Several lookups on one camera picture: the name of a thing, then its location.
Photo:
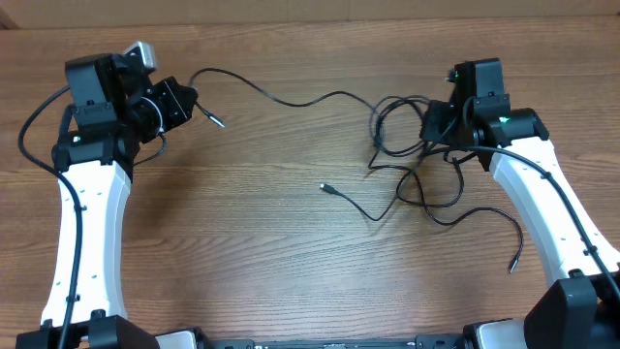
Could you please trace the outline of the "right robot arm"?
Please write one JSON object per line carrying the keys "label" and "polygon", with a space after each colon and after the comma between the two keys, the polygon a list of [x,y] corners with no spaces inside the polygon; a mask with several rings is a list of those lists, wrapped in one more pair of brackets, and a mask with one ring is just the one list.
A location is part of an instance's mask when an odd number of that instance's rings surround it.
{"label": "right robot arm", "polygon": [[497,58],[456,64],[447,80],[453,92],[430,102],[420,137],[478,158],[517,209],[547,283],[524,318],[465,326],[464,347],[618,347],[619,251],[568,183],[543,122],[512,108]]}

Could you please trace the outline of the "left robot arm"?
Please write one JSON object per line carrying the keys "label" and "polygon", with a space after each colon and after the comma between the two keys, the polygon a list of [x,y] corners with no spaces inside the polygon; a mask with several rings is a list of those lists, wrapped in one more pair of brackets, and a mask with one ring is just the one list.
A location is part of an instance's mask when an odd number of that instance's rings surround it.
{"label": "left robot arm", "polygon": [[72,104],[61,118],[52,163],[61,224],[41,326],[18,348],[204,348],[198,328],[154,335],[129,321],[122,293],[123,216],[140,145],[188,121],[196,91],[169,77],[152,83],[153,49],[137,42],[65,65]]}

